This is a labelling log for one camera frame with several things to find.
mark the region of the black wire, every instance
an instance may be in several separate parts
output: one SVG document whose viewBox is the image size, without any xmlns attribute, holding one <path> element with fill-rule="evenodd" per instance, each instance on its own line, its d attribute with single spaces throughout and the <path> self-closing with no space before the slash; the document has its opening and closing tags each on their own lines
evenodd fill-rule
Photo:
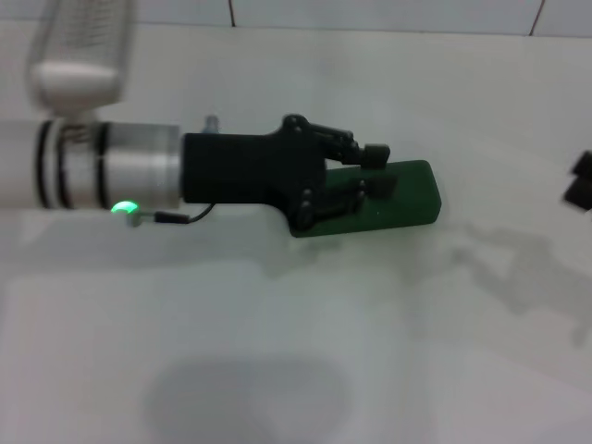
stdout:
<svg viewBox="0 0 592 444">
<path fill-rule="evenodd" d="M 206 217 L 207 215 L 209 215 L 212 210 L 214 209 L 214 207 L 216 206 L 215 203 L 210 203 L 209 206 L 204 209 L 199 215 L 197 215 L 196 217 L 192 217 L 191 219 L 189 219 L 190 224 L 193 224 L 195 222 L 199 222 L 200 220 L 202 220 L 204 217 Z"/>
<path fill-rule="evenodd" d="M 157 211 L 154 213 L 154 222 L 156 224 L 175 224 L 175 225 L 189 225 L 195 222 L 199 222 L 204 217 L 210 214 L 210 212 L 216 206 L 215 203 L 210 203 L 208 207 L 203 210 L 199 215 L 195 217 L 189 217 L 187 215 L 179 215 L 177 213 L 166 213 L 164 211 Z"/>
</svg>

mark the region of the white table surface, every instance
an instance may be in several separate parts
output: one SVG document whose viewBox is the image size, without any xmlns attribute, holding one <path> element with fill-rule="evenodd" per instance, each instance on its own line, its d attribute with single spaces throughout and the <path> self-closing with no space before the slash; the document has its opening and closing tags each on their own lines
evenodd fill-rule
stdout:
<svg viewBox="0 0 592 444">
<path fill-rule="evenodd" d="M 2 119 L 40 118 L 33 30 L 0 24 Z M 585 40 L 140 26 L 105 118 L 302 113 L 428 160 L 441 218 L 293 240 L 248 206 L 0 215 L 0 442 L 587 444 L 592 224 L 560 196 L 591 86 Z"/>
</svg>

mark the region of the metal cylinder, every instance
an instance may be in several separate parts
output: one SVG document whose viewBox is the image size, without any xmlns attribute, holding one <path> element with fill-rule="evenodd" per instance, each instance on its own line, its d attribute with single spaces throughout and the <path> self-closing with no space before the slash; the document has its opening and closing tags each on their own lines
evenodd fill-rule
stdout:
<svg viewBox="0 0 592 444">
<path fill-rule="evenodd" d="M 177 127 L 0 122 L 0 209 L 172 209 L 180 175 Z"/>
<path fill-rule="evenodd" d="M 111 124 L 106 143 L 105 186 L 110 206 L 120 201 L 150 209 L 179 206 L 177 127 Z"/>
</svg>

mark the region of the green rectangular object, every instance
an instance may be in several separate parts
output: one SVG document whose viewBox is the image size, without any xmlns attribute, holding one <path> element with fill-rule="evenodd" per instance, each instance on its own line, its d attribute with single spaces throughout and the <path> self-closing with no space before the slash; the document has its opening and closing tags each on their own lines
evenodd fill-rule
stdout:
<svg viewBox="0 0 592 444">
<path fill-rule="evenodd" d="M 292 236 L 312 238 L 436 222 L 442 201 L 432 167 L 425 160 L 395 162 L 388 164 L 386 171 L 361 170 L 359 167 L 332 169 L 327 174 L 327 186 L 338 185 L 349 179 L 371 178 L 385 172 L 398 178 L 397 188 L 390 199 L 368 199 L 357 214 L 319 222 L 308 231 L 292 230 Z"/>
</svg>

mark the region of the black mount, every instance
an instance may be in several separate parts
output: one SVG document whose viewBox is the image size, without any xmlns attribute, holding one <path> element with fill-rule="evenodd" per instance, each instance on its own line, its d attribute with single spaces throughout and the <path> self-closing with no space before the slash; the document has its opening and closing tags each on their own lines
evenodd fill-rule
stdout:
<svg viewBox="0 0 592 444">
<path fill-rule="evenodd" d="M 299 231 L 316 222 L 358 212 L 366 199 L 388 199 L 391 175 L 352 179 L 328 187 L 327 162 L 384 169 L 387 145 L 360 148 L 353 134 L 314 125 L 298 115 L 264 136 L 186 134 L 183 199 L 188 204 L 268 204 Z"/>
</svg>

